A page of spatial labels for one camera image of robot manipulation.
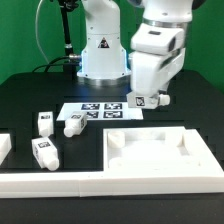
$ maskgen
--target white block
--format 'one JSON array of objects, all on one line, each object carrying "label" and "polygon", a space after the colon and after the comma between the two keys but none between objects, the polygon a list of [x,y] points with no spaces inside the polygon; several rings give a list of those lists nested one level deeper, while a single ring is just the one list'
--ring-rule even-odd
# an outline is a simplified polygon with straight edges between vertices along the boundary
[{"label": "white block", "polygon": [[12,148],[9,134],[0,134],[0,165]]},{"label": "white block", "polygon": [[53,113],[40,112],[38,116],[38,130],[42,137],[49,137],[54,134]]},{"label": "white block", "polygon": [[86,113],[82,111],[73,112],[65,121],[64,134],[68,138],[71,138],[73,135],[80,135],[86,125]]},{"label": "white block", "polygon": [[121,149],[125,146],[125,133],[123,131],[110,131],[107,135],[108,146]]},{"label": "white block", "polygon": [[41,168],[51,171],[59,167],[58,152],[49,138],[38,138],[32,140],[33,155]]}]

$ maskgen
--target small white cube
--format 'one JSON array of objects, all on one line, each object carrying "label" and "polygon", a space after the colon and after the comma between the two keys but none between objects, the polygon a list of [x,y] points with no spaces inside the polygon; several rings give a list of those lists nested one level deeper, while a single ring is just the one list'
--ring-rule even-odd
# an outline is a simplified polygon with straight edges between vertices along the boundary
[{"label": "small white cube", "polygon": [[42,137],[54,134],[53,112],[40,112],[38,116],[38,130]]},{"label": "small white cube", "polygon": [[0,165],[8,155],[12,148],[11,139],[9,134],[0,134]]},{"label": "small white cube", "polygon": [[73,135],[80,135],[86,125],[86,113],[82,111],[73,112],[65,121],[64,134],[68,138],[71,138]]}]

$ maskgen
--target white tray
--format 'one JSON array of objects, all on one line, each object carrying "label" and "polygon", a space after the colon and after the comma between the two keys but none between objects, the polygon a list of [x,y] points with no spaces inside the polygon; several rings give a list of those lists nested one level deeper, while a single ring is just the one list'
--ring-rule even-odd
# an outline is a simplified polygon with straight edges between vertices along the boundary
[{"label": "white tray", "polygon": [[[113,131],[125,134],[123,148],[108,146]],[[102,172],[0,175],[2,198],[208,192],[224,192],[223,170],[184,127],[105,129]]]}]

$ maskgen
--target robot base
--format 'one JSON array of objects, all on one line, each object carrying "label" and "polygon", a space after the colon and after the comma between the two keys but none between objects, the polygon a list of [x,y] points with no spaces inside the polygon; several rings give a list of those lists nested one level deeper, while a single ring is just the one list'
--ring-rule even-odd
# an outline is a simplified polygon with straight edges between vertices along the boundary
[{"label": "robot base", "polygon": [[91,79],[88,77],[78,76],[78,82],[94,86],[116,86],[130,83],[130,75],[124,75],[117,79]]}]

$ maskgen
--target black cable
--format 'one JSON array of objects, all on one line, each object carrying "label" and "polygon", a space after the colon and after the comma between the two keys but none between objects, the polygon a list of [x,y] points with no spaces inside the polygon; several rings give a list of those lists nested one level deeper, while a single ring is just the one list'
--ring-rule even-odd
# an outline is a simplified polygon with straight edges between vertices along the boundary
[{"label": "black cable", "polygon": [[63,64],[52,64],[52,65],[41,65],[41,66],[38,66],[38,67],[36,67],[33,71],[32,71],[32,73],[34,73],[34,72],[36,72],[36,70],[38,70],[38,69],[40,69],[40,68],[45,68],[45,67],[56,67],[56,66],[64,66],[64,65],[74,65],[74,66],[78,66],[79,65],[79,63],[77,62],[77,63],[63,63]]},{"label": "black cable", "polygon": [[47,72],[48,69],[50,68],[51,65],[53,65],[54,63],[60,61],[60,60],[65,60],[65,59],[69,59],[69,56],[62,56],[62,57],[58,57],[58,58],[55,58],[54,60],[52,60],[48,66],[46,66],[44,72]]}]

